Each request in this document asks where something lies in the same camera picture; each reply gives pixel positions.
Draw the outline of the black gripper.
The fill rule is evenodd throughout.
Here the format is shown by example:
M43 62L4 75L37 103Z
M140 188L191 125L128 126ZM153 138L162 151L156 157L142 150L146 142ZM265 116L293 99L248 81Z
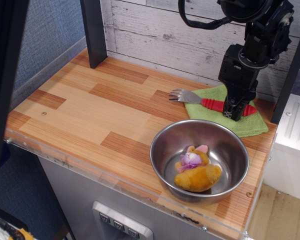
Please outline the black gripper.
M232 44L223 57L218 79L225 85L227 95L223 116L239 121L247 104L256 98L258 69L244 65L240 59L243 46Z

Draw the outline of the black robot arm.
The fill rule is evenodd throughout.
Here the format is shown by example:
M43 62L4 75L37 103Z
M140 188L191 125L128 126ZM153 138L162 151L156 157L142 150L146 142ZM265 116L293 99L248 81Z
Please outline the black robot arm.
M227 95L223 115L238 121L256 97L258 74L275 64L291 43L294 6L288 0L221 0L226 17L245 24L244 45L229 46L218 79Z

